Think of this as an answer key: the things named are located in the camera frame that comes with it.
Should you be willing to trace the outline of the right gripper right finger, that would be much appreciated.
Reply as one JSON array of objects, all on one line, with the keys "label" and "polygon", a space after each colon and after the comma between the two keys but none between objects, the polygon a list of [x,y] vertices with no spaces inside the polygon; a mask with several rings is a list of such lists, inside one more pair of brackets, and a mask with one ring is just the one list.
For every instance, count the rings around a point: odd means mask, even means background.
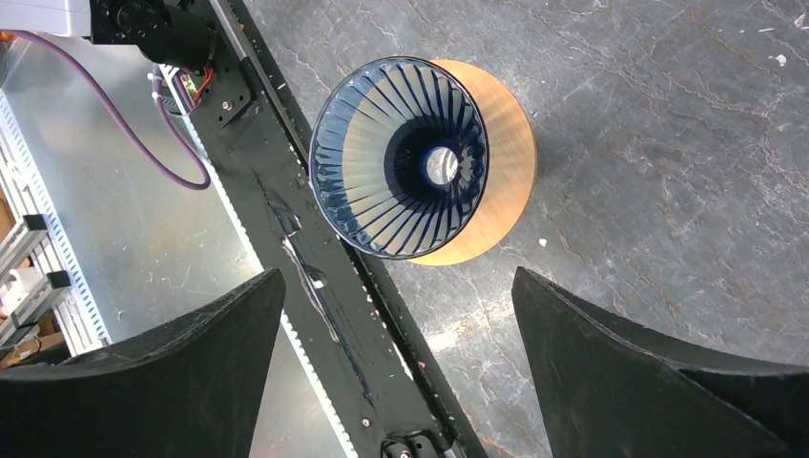
[{"label": "right gripper right finger", "polygon": [[556,457],[804,457],[808,370],[688,343],[540,274],[511,296]]}]

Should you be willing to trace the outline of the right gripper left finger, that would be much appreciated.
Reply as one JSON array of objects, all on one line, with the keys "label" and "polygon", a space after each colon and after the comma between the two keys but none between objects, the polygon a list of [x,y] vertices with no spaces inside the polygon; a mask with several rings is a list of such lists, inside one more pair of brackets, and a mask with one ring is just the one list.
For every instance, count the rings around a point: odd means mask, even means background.
[{"label": "right gripper left finger", "polygon": [[280,327],[277,269],[124,341],[1,373],[5,457],[245,457]]}]

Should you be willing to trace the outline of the round wooden dripper stand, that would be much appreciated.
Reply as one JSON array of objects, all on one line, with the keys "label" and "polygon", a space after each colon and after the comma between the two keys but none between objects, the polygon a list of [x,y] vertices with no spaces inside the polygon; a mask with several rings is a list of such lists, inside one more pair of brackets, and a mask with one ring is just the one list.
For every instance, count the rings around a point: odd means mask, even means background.
[{"label": "round wooden dripper stand", "polygon": [[529,117],[504,83],[466,62],[440,59],[434,63],[472,96],[481,111],[489,150],[485,190],[471,220],[446,245],[412,260],[420,265],[446,266],[486,253],[513,229],[529,203],[538,153]]}]

